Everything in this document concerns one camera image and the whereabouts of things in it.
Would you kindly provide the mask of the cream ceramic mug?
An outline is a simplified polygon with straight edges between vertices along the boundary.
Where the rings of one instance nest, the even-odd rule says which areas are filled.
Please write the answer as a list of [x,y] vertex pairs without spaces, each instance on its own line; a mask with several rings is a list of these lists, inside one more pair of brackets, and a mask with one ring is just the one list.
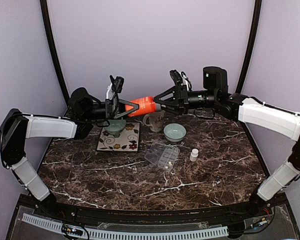
[[145,126],[149,127],[149,129],[152,132],[158,133],[163,129],[164,116],[165,116],[164,110],[156,111],[153,113],[146,114],[143,117],[142,122]]

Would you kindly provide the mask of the celadon bowl on table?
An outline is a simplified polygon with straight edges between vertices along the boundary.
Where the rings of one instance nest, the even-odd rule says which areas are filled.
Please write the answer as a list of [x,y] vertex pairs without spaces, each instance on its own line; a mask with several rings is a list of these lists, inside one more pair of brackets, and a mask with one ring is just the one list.
[[164,127],[163,133],[168,141],[172,143],[177,143],[183,140],[183,138],[187,134],[187,130],[181,124],[170,123]]

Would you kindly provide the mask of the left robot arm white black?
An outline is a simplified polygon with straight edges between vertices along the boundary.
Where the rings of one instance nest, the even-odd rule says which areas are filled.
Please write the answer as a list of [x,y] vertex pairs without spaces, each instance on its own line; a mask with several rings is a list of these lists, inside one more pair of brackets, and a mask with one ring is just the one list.
[[30,138],[83,139],[94,125],[108,126],[139,110],[140,105],[119,99],[121,91],[109,86],[106,100],[100,101],[84,87],[76,89],[68,101],[74,118],[43,116],[11,109],[0,126],[0,160],[4,168],[12,170],[21,184],[42,202],[41,210],[50,218],[57,218],[60,206],[53,194],[27,159],[25,142]]

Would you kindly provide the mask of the square floral ceramic tray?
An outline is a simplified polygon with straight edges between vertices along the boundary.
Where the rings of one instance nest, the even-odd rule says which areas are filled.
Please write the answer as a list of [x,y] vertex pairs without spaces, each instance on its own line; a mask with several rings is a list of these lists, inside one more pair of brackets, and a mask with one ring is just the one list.
[[96,150],[100,152],[132,152],[136,153],[139,147],[140,123],[127,122],[123,131],[114,136],[101,129]]

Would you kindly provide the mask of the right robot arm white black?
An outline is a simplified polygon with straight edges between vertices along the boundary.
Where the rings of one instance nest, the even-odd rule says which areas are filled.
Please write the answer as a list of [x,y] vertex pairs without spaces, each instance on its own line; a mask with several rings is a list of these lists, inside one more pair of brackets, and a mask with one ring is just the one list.
[[282,134],[295,145],[291,155],[257,189],[257,197],[245,205],[245,213],[256,217],[265,208],[265,201],[300,176],[300,112],[282,109],[256,97],[228,92],[227,71],[216,66],[203,68],[203,90],[192,90],[184,72],[171,70],[174,86],[156,95],[153,100],[161,109],[187,114],[197,108],[211,108],[224,118],[253,124]]

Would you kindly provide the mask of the celadon bowl on tray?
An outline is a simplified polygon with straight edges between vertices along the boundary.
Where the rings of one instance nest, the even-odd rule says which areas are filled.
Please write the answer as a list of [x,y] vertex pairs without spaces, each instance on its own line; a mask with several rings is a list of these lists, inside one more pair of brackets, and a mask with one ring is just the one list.
[[114,136],[115,138],[118,138],[121,134],[121,132],[124,130],[126,126],[126,121],[124,119],[110,119],[108,120],[108,126],[104,127],[104,130]]

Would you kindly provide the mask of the orange bottle grey cap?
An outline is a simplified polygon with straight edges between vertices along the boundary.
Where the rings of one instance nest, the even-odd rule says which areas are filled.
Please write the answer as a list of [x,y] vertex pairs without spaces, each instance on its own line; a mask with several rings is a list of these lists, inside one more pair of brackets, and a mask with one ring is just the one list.
[[132,113],[129,113],[128,114],[129,117],[143,116],[161,110],[161,106],[154,102],[153,96],[145,96],[142,98],[131,100],[130,102],[134,104],[138,104],[139,109]]

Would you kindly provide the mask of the black frame post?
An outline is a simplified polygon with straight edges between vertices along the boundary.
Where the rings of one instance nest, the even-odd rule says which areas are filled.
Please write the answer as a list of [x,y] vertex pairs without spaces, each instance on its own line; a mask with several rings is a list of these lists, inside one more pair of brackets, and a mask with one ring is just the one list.
[[262,8],[262,0],[255,0],[246,51],[245,51],[240,75],[238,78],[238,82],[236,85],[236,89],[235,89],[235,93],[237,94],[242,93],[246,81],[246,77],[248,74],[248,70],[249,70],[249,66],[250,66],[250,62],[251,62],[251,58],[255,46],[258,26],[259,26],[261,8]]
[[57,82],[60,87],[64,102],[66,105],[68,105],[70,95],[69,95],[69,91],[66,86],[66,82],[64,79],[64,75],[63,75],[60,60],[59,60],[59,56],[57,53],[57,47],[56,47],[52,24],[51,24],[51,19],[50,19],[48,1],[40,0],[39,3],[40,3],[40,9],[41,9],[41,15],[42,15],[42,20],[43,20],[45,35],[46,35],[53,67],[54,67],[54,70],[56,73]]

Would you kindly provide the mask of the right black frame post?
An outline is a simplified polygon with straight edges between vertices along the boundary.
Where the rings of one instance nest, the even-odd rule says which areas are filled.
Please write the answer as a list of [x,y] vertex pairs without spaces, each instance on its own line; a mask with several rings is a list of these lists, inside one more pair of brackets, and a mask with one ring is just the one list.
[[250,66],[250,62],[251,62],[251,58],[255,46],[258,26],[259,26],[261,8],[262,8],[262,0],[255,0],[246,51],[245,51],[240,75],[238,78],[238,82],[236,85],[236,89],[235,89],[235,93],[237,94],[242,93],[246,81],[246,77],[248,74],[248,70],[249,70],[249,66]]

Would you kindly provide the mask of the black front table rail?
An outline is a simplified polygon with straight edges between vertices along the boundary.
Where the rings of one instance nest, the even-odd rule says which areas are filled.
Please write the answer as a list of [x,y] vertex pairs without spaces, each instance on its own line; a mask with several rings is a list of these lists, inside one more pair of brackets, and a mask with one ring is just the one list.
[[186,209],[186,210],[114,210],[76,206],[56,202],[55,206],[70,220],[85,224],[108,222],[115,224],[174,224],[196,221],[240,222],[251,215],[246,212],[246,203],[229,206]]

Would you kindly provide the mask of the small circuit board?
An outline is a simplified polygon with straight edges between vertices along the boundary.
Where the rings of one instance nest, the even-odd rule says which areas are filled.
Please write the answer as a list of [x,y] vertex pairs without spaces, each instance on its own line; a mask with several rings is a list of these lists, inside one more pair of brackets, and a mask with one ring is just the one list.
[[66,234],[66,235],[76,235],[76,236],[82,236],[83,231],[74,227],[74,226],[68,226],[68,225],[63,225],[61,227],[61,232]]

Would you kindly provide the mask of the clear plastic pill organizer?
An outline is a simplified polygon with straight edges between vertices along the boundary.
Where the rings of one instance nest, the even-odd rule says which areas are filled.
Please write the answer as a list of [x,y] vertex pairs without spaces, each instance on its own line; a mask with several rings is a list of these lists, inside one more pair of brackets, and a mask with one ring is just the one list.
[[155,141],[148,148],[144,159],[159,169],[170,172],[173,169],[179,153],[180,150],[178,147]]

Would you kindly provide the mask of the small white pill bottle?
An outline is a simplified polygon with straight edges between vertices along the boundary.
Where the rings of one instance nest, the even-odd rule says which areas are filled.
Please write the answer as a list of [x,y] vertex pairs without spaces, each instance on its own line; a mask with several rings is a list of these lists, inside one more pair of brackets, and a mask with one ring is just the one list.
[[197,148],[193,148],[191,150],[191,153],[190,153],[190,156],[189,156],[189,160],[191,162],[195,162],[198,158],[198,155],[199,155],[199,150]]

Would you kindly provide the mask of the left black frame post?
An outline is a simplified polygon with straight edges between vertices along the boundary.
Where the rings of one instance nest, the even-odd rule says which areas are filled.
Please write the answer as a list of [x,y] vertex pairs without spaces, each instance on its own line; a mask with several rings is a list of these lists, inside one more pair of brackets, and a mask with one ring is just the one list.
[[54,67],[54,70],[56,73],[57,82],[60,87],[64,102],[66,105],[68,105],[70,95],[69,95],[69,91],[66,86],[66,82],[64,79],[64,75],[63,75],[60,60],[59,60],[59,56],[57,53],[57,47],[56,47],[52,24],[51,24],[51,19],[50,19],[48,1],[40,0],[39,3],[40,3],[40,9],[41,9],[41,15],[42,15],[42,20],[43,20],[45,35],[46,35],[53,67]]

